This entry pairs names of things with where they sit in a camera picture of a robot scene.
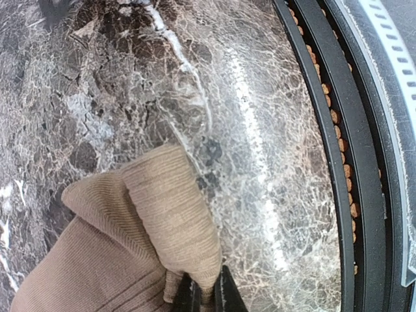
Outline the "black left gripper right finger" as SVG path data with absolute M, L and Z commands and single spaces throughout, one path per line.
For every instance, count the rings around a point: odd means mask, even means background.
M 223 265 L 214 285 L 216 312 L 248 312 L 229 268 Z

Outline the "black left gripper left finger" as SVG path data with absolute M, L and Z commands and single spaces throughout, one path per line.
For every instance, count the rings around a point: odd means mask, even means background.
M 201 293 L 200 286 L 185 273 L 174 298 L 174 312 L 200 312 Z

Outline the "beige ribbed sock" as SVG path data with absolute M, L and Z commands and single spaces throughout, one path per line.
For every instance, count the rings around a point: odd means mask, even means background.
M 201 287 L 201 310 L 213 310 L 220 240 L 181 146 L 76 181 L 61 199 L 75 218 L 12 311 L 169 311 L 183 274 Z

